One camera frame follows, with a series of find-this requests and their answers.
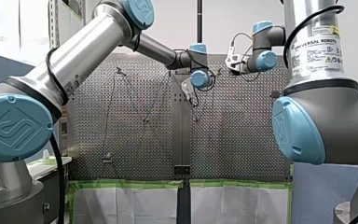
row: blue joint cap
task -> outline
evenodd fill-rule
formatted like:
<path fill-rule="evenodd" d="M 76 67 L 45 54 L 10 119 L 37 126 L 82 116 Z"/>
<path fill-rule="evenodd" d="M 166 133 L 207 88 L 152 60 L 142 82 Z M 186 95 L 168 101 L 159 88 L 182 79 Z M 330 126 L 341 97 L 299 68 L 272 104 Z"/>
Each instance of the blue joint cap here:
<path fill-rule="evenodd" d="M 259 21 L 254 25 L 253 32 L 254 35 L 268 29 L 269 27 L 272 27 L 272 21 Z"/>
<path fill-rule="evenodd" d="M 292 161 L 322 164 L 323 139 L 310 115 L 296 100 L 281 97 L 275 101 L 272 126 L 279 150 Z"/>
<path fill-rule="evenodd" d="M 155 13 L 150 0 L 121 0 L 121 2 L 138 28 L 146 30 L 153 24 Z"/>
<path fill-rule="evenodd" d="M 203 89 L 209 84 L 209 76 L 202 70 L 193 72 L 190 76 L 191 85 L 196 89 Z"/>
<path fill-rule="evenodd" d="M 0 162 L 33 156 L 46 145 L 52 130 L 50 112 L 34 98 L 0 95 Z"/>
<path fill-rule="evenodd" d="M 258 55 L 255 60 L 255 68 L 259 72 L 266 72 L 274 68 L 277 62 L 277 55 L 271 50 L 266 50 Z"/>
<path fill-rule="evenodd" d="M 192 44 L 192 45 L 190 45 L 190 50 L 193 52 L 200 53 L 200 54 L 208 53 L 208 51 L 206 50 L 206 44 L 204 44 L 204 43 Z"/>

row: black post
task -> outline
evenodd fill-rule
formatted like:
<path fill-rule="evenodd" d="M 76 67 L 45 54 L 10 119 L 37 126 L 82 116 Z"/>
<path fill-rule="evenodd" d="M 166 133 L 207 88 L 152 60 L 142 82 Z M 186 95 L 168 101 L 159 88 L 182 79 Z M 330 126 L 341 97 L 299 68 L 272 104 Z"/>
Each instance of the black post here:
<path fill-rule="evenodd" d="M 202 43 L 202 0 L 198 0 L 197 42 Z"/>

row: perforated metal panel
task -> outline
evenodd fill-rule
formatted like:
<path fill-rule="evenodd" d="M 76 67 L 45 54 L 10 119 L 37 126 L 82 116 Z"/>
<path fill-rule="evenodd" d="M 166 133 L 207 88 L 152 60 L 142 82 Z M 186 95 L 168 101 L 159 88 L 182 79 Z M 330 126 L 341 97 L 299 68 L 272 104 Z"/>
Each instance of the perforated metal panel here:
<path fill-rule="evenodd" d="M 171 83 L 162 64 L 144 57 L 102 63 L 69 106 L 78 153 L 71 178 L 172 179 Z"/>
<path fill-rule="evenodd" d="M 271 110 L 272 91 L 286 85 L 286 69 L 278 67 L 260 77 L 233 77 L 224 57 L 213 57 L 210 67 L 221 74 L 216 86 L 199 93 L 191 138 L 192 178 L 240 178 L 283 181 L 289 162 L 275 145 Z"/>
<path fill-rule="evenodd" d="M 286 83 L 284 65 L 246 82 L 228 74 L 224 58 L 209 56 L 210 68 L 221 75 L 212 91 L 199 93 L 192 119 L 175 116 L 185 110 L 172 110 L 177 84 L 164 76 L 162 64 L 140 55 L 110 56 L 68 105 L 68 148 L 75 156 L 70 178 L 173 179 L 173 166 L 182 161 L 190 163 L 191 178 L 286 180 L 289 162 L 275 145 L 270 120 L 271 92 Z M 127 75 L 115 74 L 117 67 Z M 182 147 L 172 145 L 173 133 L 184 132 L 173 131 L 177 123 L 192 126 Z M 103 163 L 109 152 L 112 162 Z"/>

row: warning label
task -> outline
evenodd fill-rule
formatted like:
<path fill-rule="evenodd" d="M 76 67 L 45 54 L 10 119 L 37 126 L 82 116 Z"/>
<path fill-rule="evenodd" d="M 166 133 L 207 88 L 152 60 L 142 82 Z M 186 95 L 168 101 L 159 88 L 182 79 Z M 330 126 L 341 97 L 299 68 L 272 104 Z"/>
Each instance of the warning label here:
<path fill-rule="evenodd" d="M 336 26 L 315 26 L 312 27 L 312 35 L 338 35 L 339 30 Z"/>
<path fill-rule="evenodd" d="M 341 43 L 337 35 L 316 35 L 291 47 L 293 76 L 306 76 L 321 69 L 343 73 Z"/>

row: universal robots label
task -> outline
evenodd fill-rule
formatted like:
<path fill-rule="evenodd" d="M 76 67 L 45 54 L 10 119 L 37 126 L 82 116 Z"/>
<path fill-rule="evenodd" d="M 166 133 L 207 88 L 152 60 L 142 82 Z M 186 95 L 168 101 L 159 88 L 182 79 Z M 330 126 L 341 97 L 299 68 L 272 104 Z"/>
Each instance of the universal robots label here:
<path fill-rule="evenodd" d="M 341 42 L 337 35 L 316 35 L 291 47 L 293 76 L 306 76 L 322 69 L 344 72 Z"/>

